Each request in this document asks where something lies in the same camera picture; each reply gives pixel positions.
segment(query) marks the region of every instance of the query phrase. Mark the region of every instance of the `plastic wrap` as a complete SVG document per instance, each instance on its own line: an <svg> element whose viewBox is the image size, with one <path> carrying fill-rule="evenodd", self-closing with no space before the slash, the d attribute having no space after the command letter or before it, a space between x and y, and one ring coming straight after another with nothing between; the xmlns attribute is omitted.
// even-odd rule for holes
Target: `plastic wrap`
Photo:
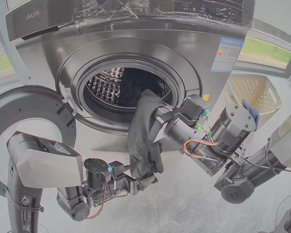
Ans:
<svg viewBox="0 0 291 233"><path fill-rule="evenodd" d="M253 25L255 0L128 0L117 10L105 10L97 0L74 0L76 26L124 19L168 19L189 23L210 21Z"/></svg>

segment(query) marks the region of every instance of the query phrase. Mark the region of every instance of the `control panel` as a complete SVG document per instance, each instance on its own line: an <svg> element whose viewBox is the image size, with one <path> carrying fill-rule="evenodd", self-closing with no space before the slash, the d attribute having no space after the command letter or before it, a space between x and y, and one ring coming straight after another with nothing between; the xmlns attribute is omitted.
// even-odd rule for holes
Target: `control panel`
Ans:
<svg viewBox="0 0 291 233"><path fill-rule="evenodd" d="M243 17L244 7L251 15ZM254 0L74 0L76 21L134 16L203 17L237 25L251 25Z"/></svg>
<svg viewBox="0 0 291 233"><path fill-rule="evenodd" d="M174 11L241 23L243 0L174 0Z"/></svg>

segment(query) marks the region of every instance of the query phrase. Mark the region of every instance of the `aux logo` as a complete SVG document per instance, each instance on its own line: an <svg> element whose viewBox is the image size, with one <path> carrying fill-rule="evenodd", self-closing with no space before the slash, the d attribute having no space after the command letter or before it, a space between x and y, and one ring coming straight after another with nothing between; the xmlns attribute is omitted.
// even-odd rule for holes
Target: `aux logo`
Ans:
<svg viewBox="0 0 291 233"><path fill-rule="evenodd" d="M29 18L33 18L33 17L35 17L37 15L39 15L39 10L34 12L33 14L31 13L30 15L28 15L26 20L28 20Z"/></svg>

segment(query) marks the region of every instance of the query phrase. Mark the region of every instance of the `window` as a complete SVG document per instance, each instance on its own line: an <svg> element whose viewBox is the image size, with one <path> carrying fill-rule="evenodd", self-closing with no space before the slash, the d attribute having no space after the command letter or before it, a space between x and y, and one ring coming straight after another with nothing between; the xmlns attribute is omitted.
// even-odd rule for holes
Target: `window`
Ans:
<svg viewBox="0 0 291 233"><path fill-rule="evenodd" d="M286 70L291 59L291 0L256 0L253 29L238 62Z"/></svg>

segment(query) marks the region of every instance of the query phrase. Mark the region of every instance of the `gray floor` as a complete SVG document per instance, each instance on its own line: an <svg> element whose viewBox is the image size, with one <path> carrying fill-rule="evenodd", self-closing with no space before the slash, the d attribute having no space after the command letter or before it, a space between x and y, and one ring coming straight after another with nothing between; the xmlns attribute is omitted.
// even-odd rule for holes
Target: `gray floor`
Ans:
<svg viewBox="0 0 291 233"><path fill-rule="evenodd" d="M291 114L291 86L287 79L268 76L283 101L267 124L245 142L248 154L262 147L270 134ZM0 92L8 86L0 87ZM97 157L107 162L128 164L127 153L89 151L77 143L76 150L85 158ZM220 173L208 177L193 161L178 152L162 154L164 173L159 183L137 196L116 199L105 204L98 218L73 222L56 204L55 191L43 193L40 223L50 233L70 232L230 232L271 231L280 202L291 194L291 174L282 173L261 187L243 204L225 202L213 187ZM279 209L277 222L291 206L287 199ZM10 230L6 198L0 197L0 233Z"/></svg>

